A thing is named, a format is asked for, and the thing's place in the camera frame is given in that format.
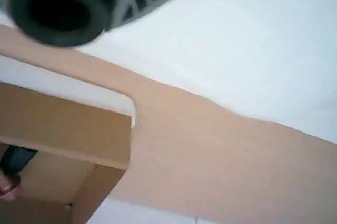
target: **red object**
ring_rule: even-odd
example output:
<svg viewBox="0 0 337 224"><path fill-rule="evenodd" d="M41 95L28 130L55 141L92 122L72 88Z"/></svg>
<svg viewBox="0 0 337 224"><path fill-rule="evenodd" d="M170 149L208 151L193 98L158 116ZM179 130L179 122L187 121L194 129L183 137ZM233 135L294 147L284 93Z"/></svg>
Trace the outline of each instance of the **red object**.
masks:
<svg viewBox="0 0 337 224"><path fill-rule="evenodd" d="M7 190L2 191L0 189L0 197L10 193L13 191L16 187L18 187L21 183L21 178L19 175L7 175L7 177L11 180L12 186L9 187Z"/></svg>

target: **beige wall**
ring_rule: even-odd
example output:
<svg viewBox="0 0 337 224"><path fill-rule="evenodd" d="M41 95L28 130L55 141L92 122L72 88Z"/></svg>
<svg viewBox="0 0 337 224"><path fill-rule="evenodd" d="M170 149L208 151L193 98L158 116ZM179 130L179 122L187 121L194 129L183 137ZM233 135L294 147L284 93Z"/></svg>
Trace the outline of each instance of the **beige wall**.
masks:
<svg viewBox="0 0 337 224"><path fill-rule="evenodd" d="M221 223L337 222L336 145L4 26L1 53L135 101L131 165L113 197Z"/></svg>

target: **white wall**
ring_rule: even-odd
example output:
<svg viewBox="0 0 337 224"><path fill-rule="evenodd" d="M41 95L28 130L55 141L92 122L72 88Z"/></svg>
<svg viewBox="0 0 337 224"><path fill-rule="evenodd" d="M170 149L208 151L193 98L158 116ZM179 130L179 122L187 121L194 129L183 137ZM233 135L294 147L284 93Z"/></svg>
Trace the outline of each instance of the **white wall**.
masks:
<svg viewBox="0 0 337 224"><path fill-rule="evenodd" d="M106 199L88 224L215 224L196 217Z"/></svg>

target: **white ceiling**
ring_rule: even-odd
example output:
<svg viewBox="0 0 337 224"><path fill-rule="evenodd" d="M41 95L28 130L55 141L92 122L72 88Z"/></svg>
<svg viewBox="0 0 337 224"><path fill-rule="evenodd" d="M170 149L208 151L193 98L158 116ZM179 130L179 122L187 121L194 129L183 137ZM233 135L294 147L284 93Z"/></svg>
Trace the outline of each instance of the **white ceiling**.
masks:
<svg viewBox="0 0 337 224"><path fill-rule="evenodd" d="M337 143L336 0L172 0L78 48Z"/></svg>

